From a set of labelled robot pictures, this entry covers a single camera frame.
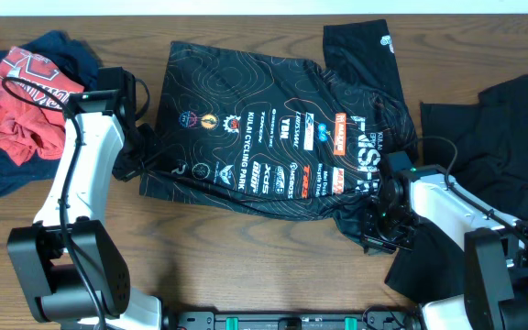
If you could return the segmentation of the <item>black printed cycling jersey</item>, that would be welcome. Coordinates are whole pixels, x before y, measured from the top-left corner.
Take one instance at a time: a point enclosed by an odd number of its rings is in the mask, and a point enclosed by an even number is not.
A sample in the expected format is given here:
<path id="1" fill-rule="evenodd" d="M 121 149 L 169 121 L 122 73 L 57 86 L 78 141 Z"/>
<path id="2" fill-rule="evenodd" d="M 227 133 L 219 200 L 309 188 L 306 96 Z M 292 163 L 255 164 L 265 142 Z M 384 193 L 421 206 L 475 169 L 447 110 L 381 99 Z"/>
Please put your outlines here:
<path id="1" fill-rule="evenodd" d="M 324 63 L 175 41 L 141 195 L 288 221 L 331 218 L 363 248 L 380 161 L 416 155 L 388 25 L 324 28 Z"/>

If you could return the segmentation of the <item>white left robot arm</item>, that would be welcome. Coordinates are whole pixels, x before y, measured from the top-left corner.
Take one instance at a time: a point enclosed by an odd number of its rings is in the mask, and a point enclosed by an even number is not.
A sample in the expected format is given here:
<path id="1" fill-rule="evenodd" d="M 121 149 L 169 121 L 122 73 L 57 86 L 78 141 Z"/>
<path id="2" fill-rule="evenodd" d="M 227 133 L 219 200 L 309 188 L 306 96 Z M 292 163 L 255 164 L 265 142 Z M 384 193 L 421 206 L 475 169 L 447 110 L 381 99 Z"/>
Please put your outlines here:
<path id="1" fill-rule="evenodd" d="M 66 141 L 49 195 L 32 225 L 11 230 L 7 253 L 34 319 L 63 329 L 160 329 L 159 298 L 133 288 L 127 263 L 105 228 L 110 181 L 127 182 L 160 153 L 137 121 L 141 81 L 102 68 L 94 91 L 61 106 Z"/>

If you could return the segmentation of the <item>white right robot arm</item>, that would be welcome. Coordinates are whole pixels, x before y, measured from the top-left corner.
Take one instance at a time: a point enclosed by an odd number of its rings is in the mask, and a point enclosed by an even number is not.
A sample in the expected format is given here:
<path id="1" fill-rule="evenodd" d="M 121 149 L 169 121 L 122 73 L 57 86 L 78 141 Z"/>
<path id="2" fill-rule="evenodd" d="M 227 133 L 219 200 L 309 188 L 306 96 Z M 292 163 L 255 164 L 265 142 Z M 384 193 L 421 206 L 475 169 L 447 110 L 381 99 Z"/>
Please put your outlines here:
<path id="1" fill-rule="evenodd" d="M 405 328 L 528 329 L 528 222 L 484 203 L 439 165 L 414 167 L 405 152 L 378 170 L 364 243 L 411 249 L 419 227 L 432 225 L 463 252 L 463 292 L 423 304 Z"/>

